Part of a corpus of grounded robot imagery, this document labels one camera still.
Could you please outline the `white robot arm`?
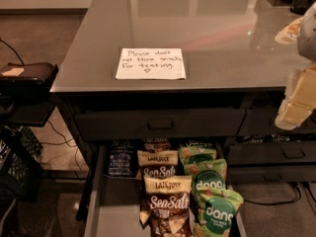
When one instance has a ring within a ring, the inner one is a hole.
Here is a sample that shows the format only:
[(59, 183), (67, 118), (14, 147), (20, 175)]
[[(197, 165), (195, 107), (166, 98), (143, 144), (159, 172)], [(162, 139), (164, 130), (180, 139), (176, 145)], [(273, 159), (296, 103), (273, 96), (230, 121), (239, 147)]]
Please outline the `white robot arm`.
[(277, 111), (275, 125), (284, 130), (300, 127), (316, 110), (316, 3), (297, 20), (283, 28), (275, 37), (281, 44), (297, 43), (300, 56), (310, 63), (303, 70), (289, 75), (285, 98)]

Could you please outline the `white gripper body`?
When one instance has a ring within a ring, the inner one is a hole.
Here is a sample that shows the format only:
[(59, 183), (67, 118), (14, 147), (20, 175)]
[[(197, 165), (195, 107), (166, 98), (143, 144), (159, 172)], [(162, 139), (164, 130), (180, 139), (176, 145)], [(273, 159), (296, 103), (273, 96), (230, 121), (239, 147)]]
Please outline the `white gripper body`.
[(308, 65), (303, 70), (294, 69), (288, 77), (285, 90), (286, 99), (308, 114), (316, 108), (316, 65)]

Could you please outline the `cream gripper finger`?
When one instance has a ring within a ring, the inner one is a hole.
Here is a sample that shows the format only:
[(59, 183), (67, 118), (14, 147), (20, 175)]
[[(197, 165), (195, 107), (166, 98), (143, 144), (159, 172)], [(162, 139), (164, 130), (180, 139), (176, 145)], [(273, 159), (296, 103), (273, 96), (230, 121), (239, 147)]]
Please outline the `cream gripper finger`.
[(310, 110), (283, 101), (277, 111), (275, 125), (280, 129), (293, 130), (300, 127), (311, 114)]

